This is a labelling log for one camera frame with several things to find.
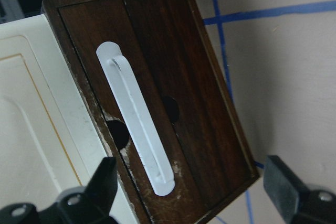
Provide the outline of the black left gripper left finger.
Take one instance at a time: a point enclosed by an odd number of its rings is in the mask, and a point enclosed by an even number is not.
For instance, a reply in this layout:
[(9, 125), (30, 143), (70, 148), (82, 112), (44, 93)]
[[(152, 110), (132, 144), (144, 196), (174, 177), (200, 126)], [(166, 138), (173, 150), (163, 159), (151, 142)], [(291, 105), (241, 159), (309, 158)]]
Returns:
[(117, 162), (105, 157), (87, 186), (63, 191), (48, 208), (20, 202), (1, 209), (1, 223), (117, 223), (110, 210), (117, 193)]

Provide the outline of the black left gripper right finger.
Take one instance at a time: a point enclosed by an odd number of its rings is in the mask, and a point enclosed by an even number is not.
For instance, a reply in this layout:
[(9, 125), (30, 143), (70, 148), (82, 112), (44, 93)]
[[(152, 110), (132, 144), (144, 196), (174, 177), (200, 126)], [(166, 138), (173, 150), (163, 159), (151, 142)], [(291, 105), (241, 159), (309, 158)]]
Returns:
[(335, 223), (335, 194), (305, 184), (279, 156), (267, 156), (263, 185), (285, 223)]

